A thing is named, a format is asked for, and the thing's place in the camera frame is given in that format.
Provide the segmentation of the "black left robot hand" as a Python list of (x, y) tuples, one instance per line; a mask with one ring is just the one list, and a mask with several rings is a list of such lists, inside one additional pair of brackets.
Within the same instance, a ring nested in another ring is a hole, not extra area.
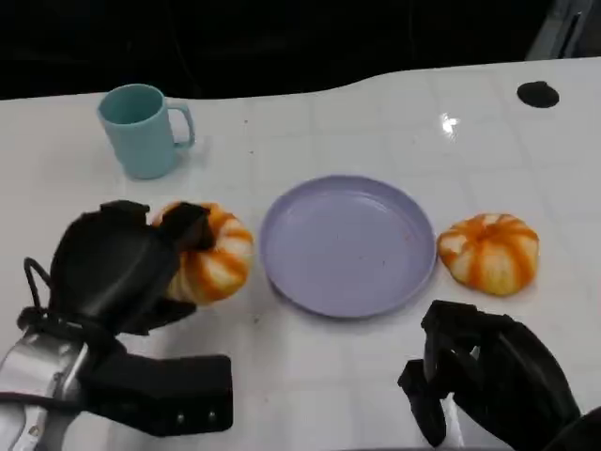
[(168, 287), (188, 251), (215, 242), (209, 210), (181, 202), (150, 225), (149, 207), (129, 200), (100, 205), (73, 221), (50, 269), (50, 311), (111, 334), (146, 335), (192, 315)]

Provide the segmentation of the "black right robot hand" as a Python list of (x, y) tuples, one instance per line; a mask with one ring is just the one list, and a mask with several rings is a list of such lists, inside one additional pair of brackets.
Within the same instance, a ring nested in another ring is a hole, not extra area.
[(523, 323), (435, 300), (422, 327), (424, 356), (406, 363), (398, 384), (430, 445), (446, 438), (446, 397), (515, 450), (542, 450), (580, 418), (562, 368)]

